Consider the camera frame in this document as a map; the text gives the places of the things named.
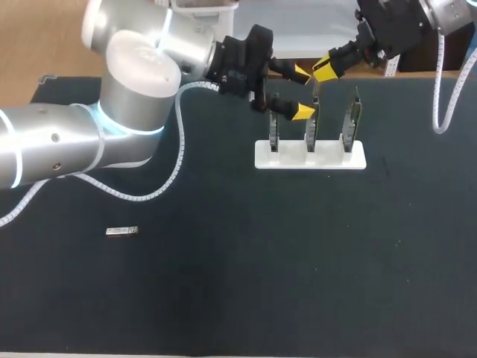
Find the white wall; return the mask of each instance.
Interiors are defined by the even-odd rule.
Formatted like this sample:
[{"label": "white wall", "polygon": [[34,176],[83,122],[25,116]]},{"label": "white wall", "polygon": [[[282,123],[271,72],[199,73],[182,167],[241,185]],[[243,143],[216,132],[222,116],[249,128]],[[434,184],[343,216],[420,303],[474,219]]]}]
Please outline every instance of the white wall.
[{"label": "white wall", "polygon": [[234,36],[245,38],[255,24],[275,33],[278,58],[316,58],[356,38],[356,0],[241,0]]}]

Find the metal tool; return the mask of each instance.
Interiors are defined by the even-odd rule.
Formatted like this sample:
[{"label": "metal tool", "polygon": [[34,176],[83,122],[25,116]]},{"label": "metal tool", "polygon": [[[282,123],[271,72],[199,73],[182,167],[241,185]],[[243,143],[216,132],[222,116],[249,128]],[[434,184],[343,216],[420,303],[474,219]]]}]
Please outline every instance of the metal tool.
[{"label": "metal tool", "polygon": [[118,236],[130,236],[136,235],[139,232],[137,226],[131,227],[110,227],[106,230],[106,236],[108,237],[118,237]]},{"label": "metal tool", "polygon": [[306,150],[309,153],[315,152],[318,125],[320,123],[320,98],[318,96],[319,90],[320,84],[318,81],[315,81],[315,87],[313,89],[313,107],[315,109],[315,113],[313,116],[307,119],[305,132]]},{"label": "metal tool", "polygon": [[344,116],[342,134],[345,153],[351,153],[351,151],[353,151],[359,119],[361,118],[361,109],[361,99],[359,98],[358,87],[356,87],[353,102]]}]

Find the dark mat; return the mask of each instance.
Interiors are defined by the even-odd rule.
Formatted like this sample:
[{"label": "dark mat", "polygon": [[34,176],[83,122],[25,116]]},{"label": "dark mat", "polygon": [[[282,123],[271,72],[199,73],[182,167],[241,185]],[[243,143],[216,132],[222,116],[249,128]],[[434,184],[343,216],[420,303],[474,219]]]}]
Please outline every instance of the dark mat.
[{"label": "dark mat", "polygon": [[[256,170],[268,118],[194,89],[183,100],[183,169],[162,197],[134,204],[76,178],[48,183],[0,230],[0,351],[475,354],[477,83],[443,136],[432,132],[433,80],[329,83],[321,138],[338,136],[356,84],[363,172]],[[48,80],[34,101],[91,103],[99,85]],[[452,86],[444,81],[443,100]],[[311,101],[310,87],[273,88]],[[282,126],[282,138],[302,137],[303,124]],[[92,174],[148,193],[176,155],[172,113],[149,164]],[[1,192],[0,213],[26,190]],[[104,237],[132,225],[137,237]]]}]

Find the white cable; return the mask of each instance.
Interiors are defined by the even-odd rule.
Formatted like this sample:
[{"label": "white cable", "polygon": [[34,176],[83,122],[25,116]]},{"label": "white cable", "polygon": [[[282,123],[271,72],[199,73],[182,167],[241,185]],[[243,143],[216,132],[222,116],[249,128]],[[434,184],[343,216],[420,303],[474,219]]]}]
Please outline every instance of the white cable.
[{"label": "white cable", "polygon": [[477,61],[477,48],[470,55],[469,59],[465,63],[464,67],[461,70],[457,82],[455,83],[454,90],[447,107],[446,116],[441,126],[439,126],[439,97],[440,97],[440,81],[442,79],[442,70],[444,65],[444,36],[439,34],[439,49],[437,53],[437,70],[435,76],[435,87],[434,87],[434,101],[432,108],[432,128],[437,134],[442,134],[449,128],[450,122],[452,121],[452,115],[454,114],[455,105],[459,99],[462,88],[464,87],[465,81],[469,76],[469,73],[472,71],[474,64]]},{"label": "white cable", "polygon": [[[147,194],[143,196],[134,196],[134,195],[124,194],[122,192],[114,190],[113,188],[110,188],[108,185],[103,184],[102,182],[90,177],[89,175],[75,174],[74,176],[77,178],[80,178],[81,180],[86,181],[87,183],[92,184],[93,186],[96,186],[97,188],[107,192],[108,194],[111,194],[112,196],[115,196],[117,198],[120,198],[126,201],[148,201],[148,200],[157,198],[159,195],[163,194],[164,191],[166,191],[167,188],[169,188],[170,185],[174,182],[174,179],[177,177],[177,174],[180,171],[180,167],[182,166],[184,151],[186,149],[186,137],[184,135],[184,125],[182,120],[182,110],[180,109],[180,99],[182,97],[182,94],[186,90],[190,90],[191,88],[205,88],[205,89],[213,90],[216,92],[218,91],[218,86],[216,84],[211,84],[210,82],[205,82],[205,81],[198,81],[198,82],[192,82],[190,84],[186,84],[182,86],[177,92],[177,95],[175,98],[175,109],[176,109],[176,117],[177,117],[177,128],[179,130],[179,153],[177,155],[176,165],[174,167],[174,170],[171,173],[171,176],[158,190],[156,190],[155,192],[152,192],[151,194]],[[48,179],[35,183],[30,188],[30,190],[28,190],[27,194],[23,197],[23,199],[16,205],[15,209],[13,209],[9,214],[4,216],[3,218],[0,218],[0,227],[3,227],[6,224],[12,222],[26,208],[28,203],[30,203],[31,199],[36,195],[36,193],[40,190],[40,188],[43,185],[45,185],[47,182],[48,182]]]},{"label": "white cable", "polygon": [[30,190],[28,190],[23,199],[16,205],[15,209],[13,209],[8,215],[0,219],[0,227],[4,227],[6,224],[9,224],[13,220],[15,220],[16,217],[20,215],[20,213],[26,208],[28,203],[30,203],[31,199],[33,199],[38,190],[40,190],[41,187],[45,185],[47,181],[48,179],[36,182],[30,188]]}]

